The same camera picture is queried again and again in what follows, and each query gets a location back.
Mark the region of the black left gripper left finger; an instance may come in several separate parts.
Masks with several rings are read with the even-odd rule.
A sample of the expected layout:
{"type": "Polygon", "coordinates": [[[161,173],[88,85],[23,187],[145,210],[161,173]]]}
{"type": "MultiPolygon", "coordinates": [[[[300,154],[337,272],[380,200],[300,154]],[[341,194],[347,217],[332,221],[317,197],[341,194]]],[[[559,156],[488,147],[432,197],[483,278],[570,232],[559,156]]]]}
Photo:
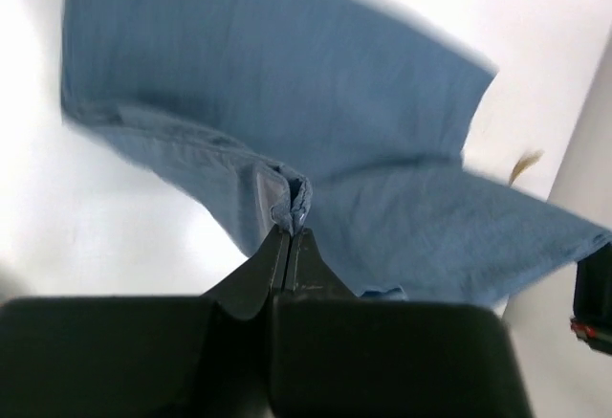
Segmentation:
{"type": "Polygon", "coordinates": [[[270,294],[290,236],[200,296],[19,297],[1,307],[5,417],[269,417],[270,294]]]}

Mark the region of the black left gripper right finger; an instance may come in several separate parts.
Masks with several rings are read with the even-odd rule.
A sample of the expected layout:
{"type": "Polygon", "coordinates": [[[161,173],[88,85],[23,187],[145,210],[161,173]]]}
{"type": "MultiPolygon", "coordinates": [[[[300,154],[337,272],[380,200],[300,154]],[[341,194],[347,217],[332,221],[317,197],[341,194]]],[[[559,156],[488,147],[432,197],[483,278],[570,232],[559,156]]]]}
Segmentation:
{"type": "Polygon", "coordinates": [[[501,319],[466,304],[354,297],[310,231],[270,312],[277,417],[529,417],[501,319]]]}

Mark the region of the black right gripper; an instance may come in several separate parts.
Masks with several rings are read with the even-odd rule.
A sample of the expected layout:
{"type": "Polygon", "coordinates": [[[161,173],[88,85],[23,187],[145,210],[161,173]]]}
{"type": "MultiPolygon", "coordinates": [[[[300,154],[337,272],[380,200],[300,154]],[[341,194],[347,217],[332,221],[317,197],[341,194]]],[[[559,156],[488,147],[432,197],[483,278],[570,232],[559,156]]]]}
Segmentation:
{"type": "Polygon", "coordinates": [[[592,350],[611,354],[611,245],[581,260],[570,328],[592,350]]]}

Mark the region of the blue cloth placemat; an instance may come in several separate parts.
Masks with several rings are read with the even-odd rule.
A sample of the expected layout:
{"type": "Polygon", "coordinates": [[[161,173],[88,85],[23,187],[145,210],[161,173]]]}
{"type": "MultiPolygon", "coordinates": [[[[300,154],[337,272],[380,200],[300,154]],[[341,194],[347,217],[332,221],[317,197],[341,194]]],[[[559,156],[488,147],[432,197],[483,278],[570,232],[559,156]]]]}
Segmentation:
{"type": "Polygon", "coordinates": [[[610,242],[462,167],[492,72],[355,0],[65,0],[66,119],[244,254],[315,232],[356,295],[491,306],[610,242]]]}

